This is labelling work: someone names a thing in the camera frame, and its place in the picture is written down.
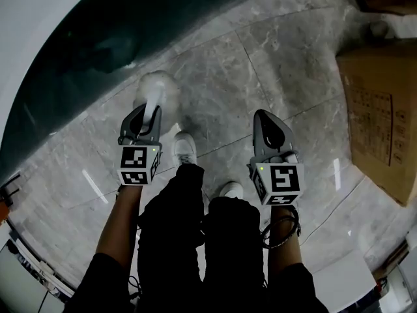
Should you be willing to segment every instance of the marble floor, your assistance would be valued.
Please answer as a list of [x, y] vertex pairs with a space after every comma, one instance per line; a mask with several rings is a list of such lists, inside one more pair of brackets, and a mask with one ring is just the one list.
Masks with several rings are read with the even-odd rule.
[[380, 19], [397, 37], [417, 35], [416, 17], [362, 14], [354, 0], [245, 0], [213, 16], [130, 67], [136, 69], [131, 78], [25, 162], [11, 221], [62, 277], [73, 286], [80, 283], [119, 186], [121, 122], [133, 108], [141, 75], [160, 69], [181, 84], [182, 105], [162, 136], [165, 153], [154, 182], [143, 191], [141, 212], [175, 175], [169, 148], [181, 128], [197, 144], [206, 205], [226, 182], [239, 181], [245, 198], [261, 210], [264, 226], [268, 209], [261, 207], [246, 168], [253, 155], [253, 114], [263, 108], [292, 128], [306, 167], [307, 190], [298, 210], [307, 268], [318, 271], [357, 248], [374, 270], [416, 221], [417, 206], [397, 206], [351, 164], [335, 56], [360, 42], [364, 27]]

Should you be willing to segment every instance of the leg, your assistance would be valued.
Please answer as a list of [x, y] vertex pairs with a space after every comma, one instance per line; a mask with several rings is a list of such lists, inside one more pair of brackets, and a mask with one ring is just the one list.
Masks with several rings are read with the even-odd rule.
[[229, 183], [222, 191], [225, 196], [212, 200], [203, 221], [204, 287], [217, 303], [248, 311], [259, 308], [264, 299], [263, 250], [259, 211], [239, 199], [239, 186]]
[[177, 175], [139, 217], [137, 271], [143, 292], [139, 309], [193, 307], [192, 299], [199, 300], [201, 293], [195, 248], [204, 241], [200, 230], [204, 170], [192, 164], [193, 160], [187, 163], [184, 154], [182, 157], [177, 162], [181, 164]]

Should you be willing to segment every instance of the fiducial marker cube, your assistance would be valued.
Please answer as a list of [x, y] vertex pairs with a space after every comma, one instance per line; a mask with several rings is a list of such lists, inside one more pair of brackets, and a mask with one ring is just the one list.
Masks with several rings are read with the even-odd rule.
[[122, 145], [121, 165], [117, 170], [122, 185], [149, 185], [161, 163], [159, 146]]
[[293, 204], [305, 189], [303, 164], [256, 164], [251, 179], [263, 205]]

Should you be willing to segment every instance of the white sneaker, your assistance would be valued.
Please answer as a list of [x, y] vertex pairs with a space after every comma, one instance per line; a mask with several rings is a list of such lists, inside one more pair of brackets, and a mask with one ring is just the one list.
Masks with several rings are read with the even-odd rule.
[[243, 200], [243, 186], [237, 182], [229, 182], [223, 187], [220, 192], [220, 197], [238, 198]]
[[171, 155], [177, 169], [182, 164], [197, 164], [197, 149], [190, 134], [181, 131], [175, 135]]

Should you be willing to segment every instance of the gray marble tile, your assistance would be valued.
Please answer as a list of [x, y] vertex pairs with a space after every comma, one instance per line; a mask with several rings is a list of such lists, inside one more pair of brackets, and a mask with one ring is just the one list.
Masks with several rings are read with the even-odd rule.
[[180, 84], [176, 123], [194, 137], [198, 155], [251, 134], [253, 114], [268, 108], [235, 33], [206, 42], [160, 68]]
[[328, 220], [302, 242], [304, 263], [315, 272], [358, 249], [374, 270], [395, 248], [398, 237], [405, 234], [402, 226], [393, 226], [401, 218], [407, 220], [404, 227], [410, 226], [416, 218], [416, 208], [404, 211], [366, 177]]
[[287, 119], [285, 123], [294, 133], [296, 149], [306, 167], [307, 186], [313, 186], [316, 177], [333, 176], [335, 160], [341, 170], [351, 163], [344, 95]]
[[95, 198], [66, 210], [67, 217], [77, 227], [83, 237], [83, 242], [93, 247], [98, 244], [115, 200], [116, 192], [110, 192], [101, 198]]
[[317, 176], [298, 200], [302, 227], [300, 242], [316, 230], [363, 179], [364, 174], [354, 165], [348, 165], [330, 177]]
[[[359, 37], [362, 21], [356, 14], [351, 7], [309, 10], [238, 30], [278, 117], [343, 93], [335, 56], [341, 42]], [[345, 23], [355, 24], [356, 31]]]
[[134, 109], [137, 83], [117, 93], [103, 105], [89, 110], [89, 116], [82, 123], [85, 133], [100, 155], [112, 178], [119, 182], [117, 169], [120, 167], [120, 148], [117, 138], [123, 119]]
[[208, 21], [205, 24], [185, 32], [173, 47], [177, 53], [182, 53], [254, 22], [303, 10], [350, 3], [354, 3], [354, 0], [243, 0], [231, 3], [220, 15], [213, 14], [207, 17]]
[[93, 200], [119, 187], [82, 125], [71, 128], [36, 175], [42, 178], [50, 198], [64, 208]]
[[28, 182], [28, 180], [38, 171], [39, 167], [42, 167], [45, 161], [55, 151], [55, 149], [63, 143], [65, 137], [71, 133], [74, 126], [79, 125], [84, 119], [86, 119], [88, 113], [82, 112], [75, 117], [69, 124], [62, 127], [56, 132], [52, 132], [50, 137], [41, 145], [28, 159], [26, 159], [18, 169], [21, 177], [15, 181], [18, 188], [22, 189], [22, 186]]
[[379, 267], [385, 259], [404, 241], [410, 228], [417, 223], [417, 203], [414, 200], [407, 208], [400, 208], [394, 219], [387, 224], [372, 247], [365, 252], [366, 263], [371, 270]]

